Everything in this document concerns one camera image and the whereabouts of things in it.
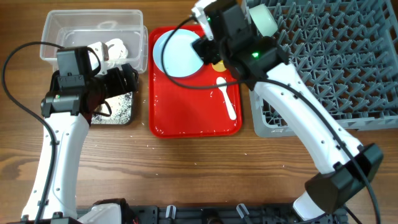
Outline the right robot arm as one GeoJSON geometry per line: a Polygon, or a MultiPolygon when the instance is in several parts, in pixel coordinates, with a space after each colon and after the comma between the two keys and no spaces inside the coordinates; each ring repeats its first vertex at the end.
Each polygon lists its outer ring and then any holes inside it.
{"type": "Polygon", "coordinates": [[[235,79],[281,115],[306,147],[318,174],[305,183],[304,193],[293,203],[302,220],[314,221],[331,214],[367,188],[376,221],[381,221],[370,183],[383,160],[382,151],[374,143],[362,145],[336,122],[273,38],[249,40],[230,50],[225,40],[202,37],[192,47],[205,64],[222,61],[235,79]]]}

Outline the white tissue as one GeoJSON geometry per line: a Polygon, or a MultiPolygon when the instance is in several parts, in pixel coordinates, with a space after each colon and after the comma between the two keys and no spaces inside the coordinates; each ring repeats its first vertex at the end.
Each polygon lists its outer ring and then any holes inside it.
{"type": "Polygon", "coordinates": [[[105,44],[108,47],[108,56],[110,60],[127,58],[128,50],[121,39],[111,39],[105,44]]]}

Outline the white rice pile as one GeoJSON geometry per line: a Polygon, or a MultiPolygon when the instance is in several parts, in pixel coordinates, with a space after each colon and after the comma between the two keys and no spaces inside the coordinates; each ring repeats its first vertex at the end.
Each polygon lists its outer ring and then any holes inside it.
{"type": "Polygon", "coordinates": [[[111,116],[93,115],[92,124],[128,124],[132,119],[133,92],[106,99],[111,108],[111,116]]]}

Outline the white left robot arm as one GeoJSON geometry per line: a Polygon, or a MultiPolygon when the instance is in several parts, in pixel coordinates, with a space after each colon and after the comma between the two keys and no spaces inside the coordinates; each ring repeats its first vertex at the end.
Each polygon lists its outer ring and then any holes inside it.
{"type": "Polygon", "coordinates": [[[42,100],[44,139],[23,221],[49,222],[55,214],[77,218],[76,182],[83,143],[95,110],[106,99],[137,90],[138,72],[128,63],[105,75],[57,70],[42,100]]]}

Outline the pale green bowl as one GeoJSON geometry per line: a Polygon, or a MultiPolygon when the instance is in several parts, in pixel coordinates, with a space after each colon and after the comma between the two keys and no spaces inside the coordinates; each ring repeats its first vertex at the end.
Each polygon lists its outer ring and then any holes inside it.
{"type": "Polygon", "coordinates": [[[278,26],[273,15],[264,4],[250,8],[249,14],[262,36],[271,37],[278,31],[278,26]]]}

